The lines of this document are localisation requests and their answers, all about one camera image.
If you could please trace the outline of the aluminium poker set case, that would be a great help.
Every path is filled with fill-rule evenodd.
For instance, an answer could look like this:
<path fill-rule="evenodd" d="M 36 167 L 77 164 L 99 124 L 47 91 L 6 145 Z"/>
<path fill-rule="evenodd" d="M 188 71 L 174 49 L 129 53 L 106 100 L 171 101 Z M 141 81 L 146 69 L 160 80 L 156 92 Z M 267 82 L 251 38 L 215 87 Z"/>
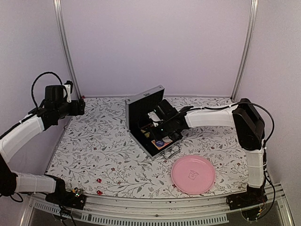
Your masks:
<path fill-rule="evenodd" d="M 165 88 L 158 85 L 140 94 L 126 97 L 125 113 L 126 126 L 131 138 L 152 160 L 163 157 L 166 160 L 181 151 L 181 139 L 167 142 L 164 139 L 156 141 L 150 129 L 158 126 L 162 120 L 155 115 L 155 108 L 163 100 Z"/>

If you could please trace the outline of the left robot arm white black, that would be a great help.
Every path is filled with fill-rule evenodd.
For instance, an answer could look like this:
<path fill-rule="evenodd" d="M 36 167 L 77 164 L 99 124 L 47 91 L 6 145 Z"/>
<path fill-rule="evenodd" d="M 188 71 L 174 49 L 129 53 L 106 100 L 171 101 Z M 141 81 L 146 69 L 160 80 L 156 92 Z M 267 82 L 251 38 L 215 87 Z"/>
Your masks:
<path fill-rule="evenodd" d="M 85 101 L 71 98 L 73 82 L 60 82 L 45 88 L 45 97 L 40 104 L 34 101 L 34 108 L 0 137 L 0 194 L 12 197 L 16 193 L 46 193 L 59 204 L 66 204 L 70 194 L 65 182 L 48 175 L 31 175 L 11 171 L 8 163 L 30 140 L 67 116 L 85 113 Z"/>

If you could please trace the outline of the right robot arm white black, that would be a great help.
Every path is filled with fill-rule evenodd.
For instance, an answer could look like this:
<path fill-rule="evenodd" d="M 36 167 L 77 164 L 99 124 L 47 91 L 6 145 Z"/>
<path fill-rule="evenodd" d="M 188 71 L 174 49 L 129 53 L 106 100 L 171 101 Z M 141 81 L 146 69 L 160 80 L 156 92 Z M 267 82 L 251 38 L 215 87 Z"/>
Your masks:
<path fill-rule="evenodd" d="M 177 111 L 167 100 L 162 100 L 146 115 L 153 127 L 150 137 L 160 140 L 184 129 L 205 126 L 221 126 L 234 128 L 238 143 L 246 153 L 248 166 L 247 192 L 243 201 L 254 205 L 263 193 L 267 181 L 265 170 L 267 165 L 266 143 L 270 136 L 265 135 L 265 122 L 257 109 L 264 108 L 243 98 L 237 103 L 220 107 L 185 106 Z"/>

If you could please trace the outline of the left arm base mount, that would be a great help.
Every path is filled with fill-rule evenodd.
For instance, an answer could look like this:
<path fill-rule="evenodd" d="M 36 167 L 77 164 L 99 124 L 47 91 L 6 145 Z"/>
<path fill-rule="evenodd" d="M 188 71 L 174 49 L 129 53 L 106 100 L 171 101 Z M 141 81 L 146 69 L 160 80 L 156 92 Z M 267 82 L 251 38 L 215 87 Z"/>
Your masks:
<path fill-rule="evenodd" d="M 83 210 L 87 197 L 83 194 L 83 189 L 74 188 L 71 191 L 65 189 L 58 189 L 54 193 L 46 195 L 47 202 L 69 207 L 77 210 Z"/>

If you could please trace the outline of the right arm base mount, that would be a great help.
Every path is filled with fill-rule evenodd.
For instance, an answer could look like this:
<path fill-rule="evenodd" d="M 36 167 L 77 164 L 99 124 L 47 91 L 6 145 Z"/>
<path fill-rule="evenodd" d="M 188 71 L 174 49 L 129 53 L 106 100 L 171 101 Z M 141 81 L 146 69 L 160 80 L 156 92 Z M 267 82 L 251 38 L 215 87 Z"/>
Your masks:
<path fill-rule="evenodd" d="M 266 202 L 267 200 L 268 198 L 264 191 L 247 191 L 238 194 L 231 194 L 226 197 L 226 203 L 230 210 L 258 205 Z"/>

